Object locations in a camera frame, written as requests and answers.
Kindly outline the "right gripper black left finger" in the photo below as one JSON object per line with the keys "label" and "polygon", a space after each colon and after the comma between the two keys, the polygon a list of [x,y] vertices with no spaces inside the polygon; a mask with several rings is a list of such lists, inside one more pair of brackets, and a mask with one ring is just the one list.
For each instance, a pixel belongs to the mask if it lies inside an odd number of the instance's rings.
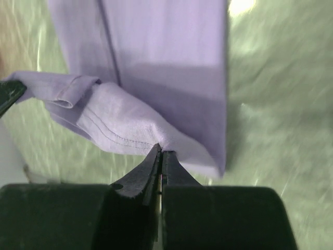
{"label": "right gripper black left finger", "polygon": [[1,188],[1,249],[152,249],[162,150],[106,184]]}

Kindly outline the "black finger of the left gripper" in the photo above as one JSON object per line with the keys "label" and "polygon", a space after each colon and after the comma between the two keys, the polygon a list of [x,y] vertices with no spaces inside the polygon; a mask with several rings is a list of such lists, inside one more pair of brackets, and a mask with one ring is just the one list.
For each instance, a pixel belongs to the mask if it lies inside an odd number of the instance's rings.
{"label": "black finger of the left gripper", "polygon": [[25,93],[27,87],[20,81],[1,81],[0,85],[0,117]]}

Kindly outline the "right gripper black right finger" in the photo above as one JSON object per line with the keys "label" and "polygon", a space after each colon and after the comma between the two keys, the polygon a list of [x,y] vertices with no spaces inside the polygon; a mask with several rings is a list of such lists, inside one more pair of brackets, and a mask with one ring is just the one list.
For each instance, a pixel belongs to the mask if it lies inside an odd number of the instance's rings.
{"label": "right gripper black right finger", "polygon": [[297,249],[278,194],[268,187],[204,186],[163,153],[164,249]]}

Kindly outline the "lavender t shirt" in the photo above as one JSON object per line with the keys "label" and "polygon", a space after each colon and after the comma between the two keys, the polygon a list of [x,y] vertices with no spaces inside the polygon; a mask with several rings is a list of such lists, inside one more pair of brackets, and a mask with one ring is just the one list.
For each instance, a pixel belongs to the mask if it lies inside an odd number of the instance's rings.
{"label": "lavender t shirt", "polygon": [[16,71],[23,99],[106,152],[159,144],[188,170],[226,165],[226,1],[49,1],[68,74]]}

